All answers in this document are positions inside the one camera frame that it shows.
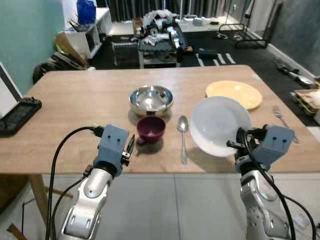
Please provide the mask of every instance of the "white cabinet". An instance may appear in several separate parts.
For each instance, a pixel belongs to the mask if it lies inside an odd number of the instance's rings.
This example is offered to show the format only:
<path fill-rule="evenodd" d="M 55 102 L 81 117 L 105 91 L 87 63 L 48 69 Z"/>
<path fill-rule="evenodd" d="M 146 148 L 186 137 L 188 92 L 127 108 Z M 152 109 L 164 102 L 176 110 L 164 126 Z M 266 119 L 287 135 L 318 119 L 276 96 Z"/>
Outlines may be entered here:
<path fill-rule="evenodd" d="M 110 10 L 107 7 L 96 9 L 96 21 L 85 32 L 65 30 L 65 34 L 72 47 L 79 53 L 85 54 L 92 59 L 100 49 L 102 42 L 99 39 L 100 33 L 108 35 L 112 27 Z"/>

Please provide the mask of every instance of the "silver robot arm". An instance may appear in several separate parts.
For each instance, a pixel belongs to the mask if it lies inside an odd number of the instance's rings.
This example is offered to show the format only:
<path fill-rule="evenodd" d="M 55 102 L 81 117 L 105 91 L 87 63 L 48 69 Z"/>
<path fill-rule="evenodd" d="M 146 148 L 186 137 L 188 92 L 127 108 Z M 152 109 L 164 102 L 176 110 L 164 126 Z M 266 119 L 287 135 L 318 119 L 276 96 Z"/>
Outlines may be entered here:
<path fill-rule="evenodd" d="M 135 136 L 124 151 L 128 135 L 128 131 L 114 125 L 105 127 L 98 146 L 98 156 L 93 162 L 94 168 L 78 188 L 78 199 L 66 215 L 57 239 L 95 239 L 109 187 L 114 177 L 121 174 L 122 164 L 129 165 Z"/>
<path fill-rule="evenodd" d="M 228 141 L 227 146 L 238 150 L 235 168 L 242 175 L 240 196 L 247 215 L 246 239 L 290 240 L 288 219 L 281 208 L 279 196 L 250 159 L 241 131 L 238 130 L 236 142 Z M 295 136 L 291 129 L 272 125 L 249 130 L 248 133 L 251 134 L 252 154 L 265 171 L 288 151 Z"/>
<path fill-rule="evenodd" d="M 246 209 L 247 240 L 291 239 L 279 197 L 258 170 L 252 170 L 241 178 L 240 196 Z"/>

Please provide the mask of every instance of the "white bowl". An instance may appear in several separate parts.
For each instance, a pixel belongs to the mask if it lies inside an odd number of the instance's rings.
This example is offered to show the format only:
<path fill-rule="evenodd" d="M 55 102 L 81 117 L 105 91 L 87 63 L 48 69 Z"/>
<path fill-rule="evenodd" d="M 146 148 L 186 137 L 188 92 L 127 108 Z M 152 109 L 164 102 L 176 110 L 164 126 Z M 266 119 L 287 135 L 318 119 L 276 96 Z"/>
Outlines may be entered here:
<path fill-rule="evenodd" d="M 226 145 L 236 141 L 238 128 L 250 129 L 248 111 L 237 101 L 225 96 L 208 97 L 192 111 L 190 133 L 198 147 L 207 154 L 228 157 L 236 149 Z"/>

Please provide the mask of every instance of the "plastic bag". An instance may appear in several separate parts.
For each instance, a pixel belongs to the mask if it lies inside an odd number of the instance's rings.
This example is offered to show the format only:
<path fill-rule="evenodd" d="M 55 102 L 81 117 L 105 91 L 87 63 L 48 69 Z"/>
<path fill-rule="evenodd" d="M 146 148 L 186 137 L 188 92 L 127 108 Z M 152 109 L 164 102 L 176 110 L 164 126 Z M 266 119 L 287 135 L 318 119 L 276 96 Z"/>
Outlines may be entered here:
<path fill-rule="evenodd" d="M 93 0 L 77 0 L 76 7 L 79 24 L 94 24 L 96 22 L 96 6 Z"/>

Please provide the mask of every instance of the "gray floor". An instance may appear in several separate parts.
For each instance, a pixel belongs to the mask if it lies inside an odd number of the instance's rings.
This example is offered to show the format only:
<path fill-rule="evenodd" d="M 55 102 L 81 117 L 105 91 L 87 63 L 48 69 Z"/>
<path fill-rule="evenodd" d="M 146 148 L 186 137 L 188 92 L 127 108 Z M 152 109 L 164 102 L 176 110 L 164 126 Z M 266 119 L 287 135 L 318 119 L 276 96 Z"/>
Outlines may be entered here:
<path fill-rule="evenodd" d="M 57 176 L 55 187 L 65 189 L 80 175 Z M 240 175 L 122 175 L 110 188 L 102 210 L 97 240 L 245 240 L 246 211 L 240 199 Z M 49 184 L 49 177 L 44 182 Z M 276 174 L 278 187 L 307 207 L 320 222 L 320 174 Z M 21 228 L 22 202 L 33 198 L 27 187 L 19 201 L 0 215 L 0 239 L 15 239 L 6 228 Z M 77 195 L 77 187 L 71 193 Z M 62 200 L 57 227 L 63 222 L 73 199 Z M 291 213 L 302 211 L 290 204 Z M 311 239 L 310 226 L 297 226 L 297 239 Z M 24 234 L 42 240 L 45 226 L 33 201 L 25 208 Z"/>

